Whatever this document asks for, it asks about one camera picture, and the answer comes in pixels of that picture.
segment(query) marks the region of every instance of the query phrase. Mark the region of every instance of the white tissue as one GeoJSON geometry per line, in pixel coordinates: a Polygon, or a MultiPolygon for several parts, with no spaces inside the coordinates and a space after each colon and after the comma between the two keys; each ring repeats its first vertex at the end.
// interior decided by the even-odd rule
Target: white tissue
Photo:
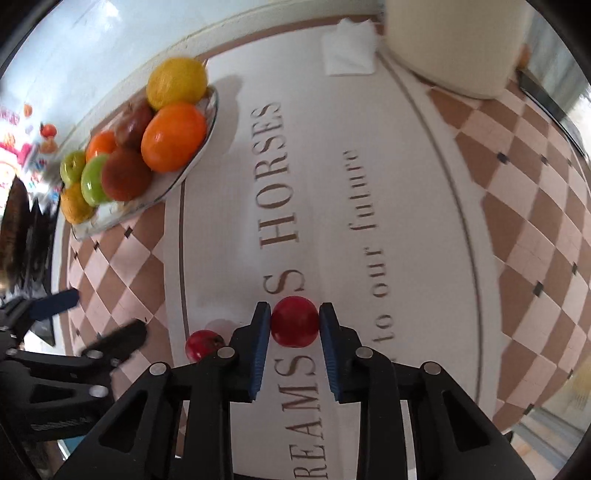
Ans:
{"type": "Polygon", "coordinates": [[[342,19],[336,30],[322,36],[327,75],[370,75],[375,72],[378,36],[371,20],[353,23],[342,19]]]}

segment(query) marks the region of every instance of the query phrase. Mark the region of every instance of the red apple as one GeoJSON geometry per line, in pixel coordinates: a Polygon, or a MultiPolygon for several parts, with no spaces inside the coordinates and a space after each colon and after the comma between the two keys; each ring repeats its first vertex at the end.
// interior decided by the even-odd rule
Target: red apple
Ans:
{"type": "Polygon", "coordinates": [[[281,346],[308,346],[316,340],[319,329],[318,311],[304,297],[292,296],[280,300],[271,314],[271,334],[281,346]]]}
{"type": "Polygon", "coordinates": [[[185,354],[191,363],[199,362],[204,356],[217,352],[226,342],[216,332],[198,330],[193,332],[185,343],[185,354]]]}

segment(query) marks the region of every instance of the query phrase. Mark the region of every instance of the metal screw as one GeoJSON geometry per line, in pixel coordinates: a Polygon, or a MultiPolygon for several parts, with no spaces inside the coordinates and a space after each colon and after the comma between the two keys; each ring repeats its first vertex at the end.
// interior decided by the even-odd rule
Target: metal screw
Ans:
{"type": "Polygon", "coordinates": [[[231,346],[223,346],[217,351],[219,358],[232,358],[236,351],[231,346]]]}
{"type": "Polygon", "coordinates": [[[357,355],[359,358],[372,358],[374,355],[374,351],[368,346],[360,346],[355,351],[355,355],[357,355]]]}
{"type": "Polygon", "coordinates": [[[152,375],[162,375],[164,372],[166,372],[166,365],[164,363],[159,362],[150,366],[150,374],[152,375]]]}
{"type": "Polygon", "coordinates": [[[86,356],[88,358],[92,358],[94,360],[98,360],[99,358],[103,358],[103,352],[99,352],[98,350],[88,350],[86,352],[86,356]]]}
{"type": "Polygon", "coordinates": [[[429,375],[439,375],[441,373],[441,365],[435,362],[427,362],[423,368],[429,375]]]}
{"type": "Polygon", "coordinates": [[[93,385],[88,389],[88,393],[94,398],[105,398],[109,394],[109,389],[104,385],[93,385]]]}

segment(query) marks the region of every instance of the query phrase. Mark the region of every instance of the green apple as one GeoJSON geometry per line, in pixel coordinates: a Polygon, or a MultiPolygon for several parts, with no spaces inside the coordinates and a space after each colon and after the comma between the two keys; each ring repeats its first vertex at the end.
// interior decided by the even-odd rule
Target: green apple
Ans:
{"type": "Polygon", "coordinates": [[[67,189],[80,181],[84,167],[86,167],[86,154],[82,150],[64,157],[60,163],[60,175],[67,189]]]}
{"type": "Polygon", "coordinates": [[[107,154],[96,156],[86,164],[82,172],[82,196],[91,207],[111,201],[100,183],[100,174],[108,158],[107,154]]]}

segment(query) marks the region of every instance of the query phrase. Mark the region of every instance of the checkered tile pattern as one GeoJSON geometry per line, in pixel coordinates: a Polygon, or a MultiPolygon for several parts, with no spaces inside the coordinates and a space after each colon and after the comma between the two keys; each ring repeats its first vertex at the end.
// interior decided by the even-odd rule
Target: checkered tile pattern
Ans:
{"type": "Polygon", "coordinates": [[[163,203],[83,242],[70,235],[67,285],[80,291],[79,306],[69,311],[74,353],[131,319],[148,325],[146,344],[113,372],[116,397],[150,364],[173,364],[164,303],[163,235],[163,203]]]}
{"type": "Polygon", "coordinates": [[[425,89],[470,170],[496,256],[505,349],[494,422],[504,430],[591,353],[591,172],[513,80],[495,100],[425,89]]]}

